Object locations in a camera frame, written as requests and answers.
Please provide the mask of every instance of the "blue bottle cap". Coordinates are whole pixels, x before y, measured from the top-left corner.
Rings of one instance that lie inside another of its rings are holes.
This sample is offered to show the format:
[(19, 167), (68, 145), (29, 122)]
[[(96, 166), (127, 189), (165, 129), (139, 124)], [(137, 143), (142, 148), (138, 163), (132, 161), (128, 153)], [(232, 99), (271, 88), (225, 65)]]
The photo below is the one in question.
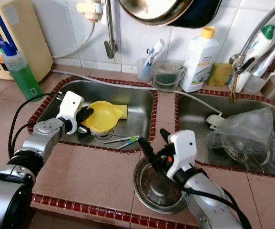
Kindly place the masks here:
[(8, 44), (7, 42), (4, 42), (2, 49), (4, 50), (6, 56), (14, 56), (17, 54), (17, 50), (12, 43)]

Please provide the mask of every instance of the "sponge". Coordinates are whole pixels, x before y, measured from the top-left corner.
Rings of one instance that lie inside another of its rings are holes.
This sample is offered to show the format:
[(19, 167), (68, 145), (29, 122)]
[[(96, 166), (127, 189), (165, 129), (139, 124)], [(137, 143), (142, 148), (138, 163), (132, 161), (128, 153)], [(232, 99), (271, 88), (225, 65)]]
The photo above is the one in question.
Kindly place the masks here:
[(127, 119), (128, 118), (128, 105), (118, 105), (121, 107), (123, 111), (123, 115), (119, 119)]
[(207, 81), (211, 86), (224, 86), (233, 67), (228, 63), (215, 63)]

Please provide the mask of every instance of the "sink basin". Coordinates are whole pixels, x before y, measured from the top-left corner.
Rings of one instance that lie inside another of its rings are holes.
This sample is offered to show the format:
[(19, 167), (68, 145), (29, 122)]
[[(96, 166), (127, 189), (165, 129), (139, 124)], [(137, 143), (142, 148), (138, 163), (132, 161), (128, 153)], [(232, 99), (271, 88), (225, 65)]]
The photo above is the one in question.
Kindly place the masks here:
[[(223, 118), (227, 118), (231, 115), (237, 115), (239, 113), (248, 112), (268, 106), (271, 108), (273, 115), (275, 115), (275, 107), (262, 101), (238, 99), (237, 103), (234, 105), (229, 104), (228, 97), (212, 96), (205, 94), (194, 94), (194, 96), (196, 96), (199, 99), (202, 99), (203, 101), (207, 102), (208, 104), (223, 112)], [(181, 130), (189, 129), (195, 132), (197, 143), (197, 161), (210, 165), (220, 167), (231, 167), (237, 170), (246, 171), (244, 165), (237, 163), (229, 156), (213, 155), (213, 153), (208, 152), (205, 143), (206, 135), (212, 130), (209, 128), (210, 125), (206, 122), (206, 119), (209, 115), (215, 114), (214, 111), (186, 96), (180, 97), (178, 109), (179, 128)], [(263, 169), (266, 174), (272, 174), (268, 170), (268, 167), (266, 165), (263, 166)], [(259, 167), (251, 167), (250, 172), (259, 173), (261, 172), (261, 169)]]
[[(79, 144), (79, 146), (82, 145), (92, 148), (104, 147), (106, 149), (116, 149), (117, 147), (127, 143), (128, 140), (112, 144), (103, 144), (104, 141), (131, 137), (135, 135), (140, 135), (145, 139), (149, 139), (150, 141), (153, 140), (155, 134), (155, 124), (152, 125), (151, 120), (152, 115), (156, 114), (156, 109), (153, 111), (153, 103), (157, 102), (157, 92), (118, 88), (85, 80), (75, 80), (69, 83), (65, 83), (61, 86), (60, 91), (64, 94), (67, 91), (72, 91), (82, 96), (85, 100), (84, 106), (89, 106), (91, 103), (100, 100), (108, 101), (112, 104), (128, 105), (127, 120), (119, 120), (113, 132), (114, 134), (121, 135), (122, 137), (115, 135), (93, 136), (90, 134), (81, 134), (76, 131), (72, 135), (65, 135), (62, 139), (63, 142), (71, 145)], [(43, 121), (55, 117), (59, 112), (60, 103), (60, 100), (54, 98), (36, 121)], [(133, 153), (136, 149), (139, 148), (140, 146), (136, 142), (126, 146), (122, 149), (121, 152), (125, 151), (128, 153), (130, 150), (129, 153)]]

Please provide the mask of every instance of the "red tile trim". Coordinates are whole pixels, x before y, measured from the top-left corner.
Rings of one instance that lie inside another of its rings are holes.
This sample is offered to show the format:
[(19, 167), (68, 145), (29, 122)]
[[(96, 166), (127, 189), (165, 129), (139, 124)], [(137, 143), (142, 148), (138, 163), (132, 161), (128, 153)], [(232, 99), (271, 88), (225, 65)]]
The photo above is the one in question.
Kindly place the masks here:
[[(96, 78), (96, 77), (92, 77), (93, 79), (96, 80), (100, 80), (100, 81), (104, 81), (104, 82), (109, 82), (109, 83), (113, 83), (113, 84), (124, 84), (124, 85), (131, 85), (131, 86), (140, 86), (140, 87), (151, 87), (150, 85), (146, 84), (146, 83), (137, 83), (137, 82), (131, 82), (131, 81), (122, 81), (122, 80), (110, 80), (110, 79), (103, 79), (103, 78)], [(71, 76), (68, 77), (62, 81), (60, 81), (57, 86), (53, 89), (52, 92), (58, 92), (65, 84), (72, 82), (72, 81), (76, 81), (76, 80), (83, 80), (82, 78), (79, 78), (77, 76)], [(157, 111), (157, 102), (158, 102), (158, 92), (157, 91), (151, 91), (153, 95), (153, 110), (152, 110), (152, 117), (151, 117), (151, 129), (150, 129), (150, 137), (148, 139), (148, 142), (153, 142), (153, 140), (155, 139), (155, 129), (156, 129), (156, 111)], [(50, 104), (50, 102), (52, 101), (52, 99), (54, 98), (53, 95), (48, 96), (43, 103), (39, 106), (39, 108), (35, 111), (35, 113), (29, 118), (28, 123), (35, 123), (37, 122), (37, 120), (39, 119), (39, 116), (42, 114), (42, 112), (46, 109), (46, 107)], [(33, 127), (29, 126), (28, 128), (28, 132), (31, 134), (33, 132)], [(82, 146), (82, 147), (89, 147), (89, 148), (95, 148), (98, 150), (108, 150), (111, 152), (115, 152), (115, 153), (121, 153), (121, 154), (132, 154), (132, 153), (136, 153), (136, 152), (140, 152), (141, 149), (135, 149), (134, 151), (132, 150), (121, 150), (121, 151), (115, 151), (114, 149), (109, 149), (109, 148), (102, 148), (99, 146), (89, 146), (89, 145), (81, 145), (81, 144), (76, 144), (76, 143), (69, 143), (69, 142), (61, 142), (63, 144), (67, 144), (67, 145), (71, 145), (71, 146)]]
[(70, 200), (64, 200), (59, 198), (53, 198), (49, 196), (43, 196), (39, 194), (32, 194), (32, 202), (49, 205), (56, 208), (63, 208), (70, 211), (78, 211), (85, 214), (97, 215), (110, 219), (135, 223), (150, 228), (156, 229), (197, 229), (198, 227), (192, 225), (184, 225), (177, 222), (166, 221), (162, 219), (150, 218), (148, 216), (141, 216), (132, 214), (125, 211), (99, 207), (90, 204), (73, 202)]
[[(201, 89), (197, 92), (194, 92), (195, 94), (211, 94), (211, 95), (215, 95), (217, 91), (214, 91), (214, 90), (204, 90), (204, 89)], [(222, 96), (222, 97), (229, 97), (229, 92), (225, 92), (225, 93), (220, 93), (219, 96)], [(258, 100), (258, 101), (262, 101), (262, 102), (265, 102), (267, 104), (270, 104), (272, 106), (275, 107), (275, 101), (272, 101), (272, 100), (269, 100), (267, 98), (265, 98), (263, 95), (262, 96), (259, 96), (259, 95), (249, 95), (249, 94), (242, 94), (240, 93), (238, 95), (238, 98), (241, 98), (241, 99), (248, 99), (248, 100)], [(174, 110), (174, 113), (175, 113), (175, 131), (179, 131), (180, 130), (180, 125), (179, 125), (179, 101), (180, 101), (180, 96), (179, 94), (175, 94), (174, 96), (174, 99), (175, 99), (175, 110)], [(211, 167), (211, 168), (217, 168), (217, 169), (223, 169), (223, 170), (230, 170), (230, 171), (235, 171), (235, 172), (242, 172), (242, 173), (248, 173), (248, 174), (252, 174), (252, 175), (257, 175), (257, 176), (262, 176), (262, 177), (274, 177), (275, 178), (275, 175), (271, 175), (271, 174), (262, 174), (262, 173), (257, 173), (257, 172), (249, 172), (249, 171), (246, 171), (244, 169), (235, 169), (235, 168), (231, 168), (231, 167), (223, 167), (223, 166), (216, 166), (216, 165), (210, 165), (210, 164), (207, 164), (207, 163), (202, 163), (200, 161), (195, 161), (197, 164), (201, 165), (201, 166), (205, 166), (205, 167)]]

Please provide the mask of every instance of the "faucet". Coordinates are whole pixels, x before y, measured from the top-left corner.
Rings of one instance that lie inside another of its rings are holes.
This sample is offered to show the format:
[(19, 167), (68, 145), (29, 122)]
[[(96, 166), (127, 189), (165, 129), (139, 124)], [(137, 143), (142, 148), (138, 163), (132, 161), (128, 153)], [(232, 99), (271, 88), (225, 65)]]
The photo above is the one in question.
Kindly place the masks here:
[(106, 3), (107, 3), (107, 24), (108, 24), (110, 41), (109, 42), (105, 41), (104, 46), (105, 46), (105, 50), (107, 52), (108, 57), (110, 59), (113, 59), (115, 56), (115, 53), (118, 50), (118, 47), (114, 40), (111, 0), (106, 0)]
[(248, 48), (251, 46), (252, 42), (256, 38), (257, 34), (260, 30), (268, 23), (268, 21), (275, 15), (275, 7), (268, 12), (268, 14), (259, 22), (259, 24), (255, 27), (250, 37), (247, 39), (245, 45), (243, 46), (240, 53), (234, 54), (229, 59), (229, 63), (233, 66), (235, 72), (239, 75), (241, 74), (249, 65), (254, 64), (254, 58), (248, 60), (245, 64), (243, 64), (243, 60), (245, 59)]

